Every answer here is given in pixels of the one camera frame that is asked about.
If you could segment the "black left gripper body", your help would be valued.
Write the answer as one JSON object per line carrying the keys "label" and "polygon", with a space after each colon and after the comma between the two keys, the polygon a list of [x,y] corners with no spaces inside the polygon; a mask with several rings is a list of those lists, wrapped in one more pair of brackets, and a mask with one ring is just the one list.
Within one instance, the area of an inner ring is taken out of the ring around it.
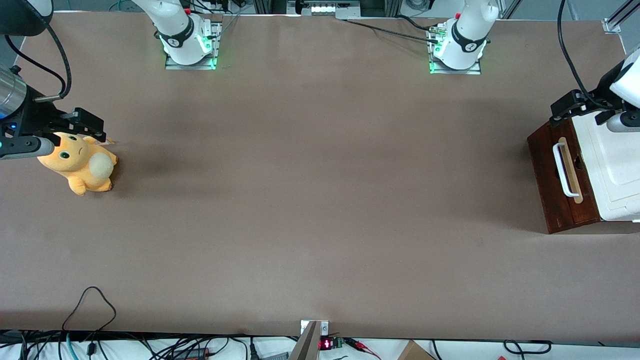
{"label": "black left gripper body", "polygon": [[624,66],[624,62],[624,60],[621,60],[615,67],[605,73],[600,78],[596,88],[592,89],[592,110],[599,111],[611,108],[616,112],[626,111],[624,101],[610,89],[610,86],[617,80]]}

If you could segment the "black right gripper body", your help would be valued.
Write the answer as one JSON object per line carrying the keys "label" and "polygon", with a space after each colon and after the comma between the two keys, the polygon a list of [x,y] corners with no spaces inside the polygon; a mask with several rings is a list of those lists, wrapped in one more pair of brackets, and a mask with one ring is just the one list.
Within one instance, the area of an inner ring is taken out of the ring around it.
{"label": "black right gripper body", "polygon": [[62,111],[52,102],[36,102],[41,95],[29,85],[13,89],[1,87],[1,148],[2,150],[54,150],[60,146],[56,126]]}

